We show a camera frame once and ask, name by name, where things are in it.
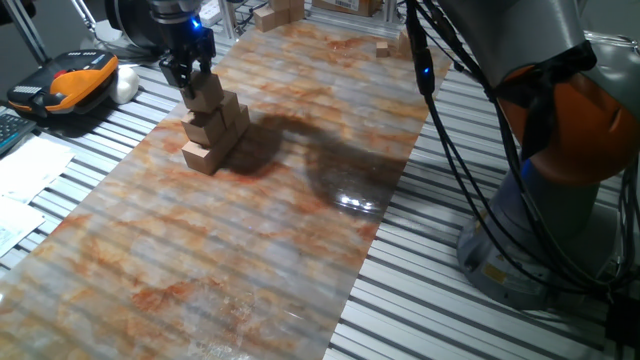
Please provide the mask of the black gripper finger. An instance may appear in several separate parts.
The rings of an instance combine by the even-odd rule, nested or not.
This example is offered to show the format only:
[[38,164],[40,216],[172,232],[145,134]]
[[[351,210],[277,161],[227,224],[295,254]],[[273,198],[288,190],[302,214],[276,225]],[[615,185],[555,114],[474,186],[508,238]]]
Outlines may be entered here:
[[171,54],[167,54],[159,62],[159,67],[167,82],[188,99],[194,99],[195,94],[191,86],[192,64],[181,61]]
[[198,47],[199,69],[203,74],[210,74],[212,67],[212,59],[216,56],[215,45],[212,43],[202,43]]

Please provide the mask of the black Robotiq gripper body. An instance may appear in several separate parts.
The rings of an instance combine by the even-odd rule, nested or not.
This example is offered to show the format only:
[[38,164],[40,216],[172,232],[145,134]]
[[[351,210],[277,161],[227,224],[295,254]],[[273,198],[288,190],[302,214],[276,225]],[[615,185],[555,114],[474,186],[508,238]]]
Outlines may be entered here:
[[202,24],[198,15],[161,23],[159,28],[170,54],[184,62],[198,61],[200,44],[215,45],[213,31]]

